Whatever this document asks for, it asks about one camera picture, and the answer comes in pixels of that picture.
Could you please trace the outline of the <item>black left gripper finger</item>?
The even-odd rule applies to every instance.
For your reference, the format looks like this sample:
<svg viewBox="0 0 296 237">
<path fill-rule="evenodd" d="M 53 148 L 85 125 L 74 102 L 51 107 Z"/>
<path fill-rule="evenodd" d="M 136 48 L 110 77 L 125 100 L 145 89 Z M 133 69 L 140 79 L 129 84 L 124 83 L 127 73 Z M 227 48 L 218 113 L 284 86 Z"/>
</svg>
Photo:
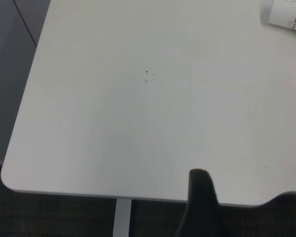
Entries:
<svg viewBox="0 0 296 237">
<path fill-rule="evenodd" d="M 188 200 L 176 231 L 178 237 L 227 237 L 214 184 L 203 169 L 189 172 Z"/>
</svg>

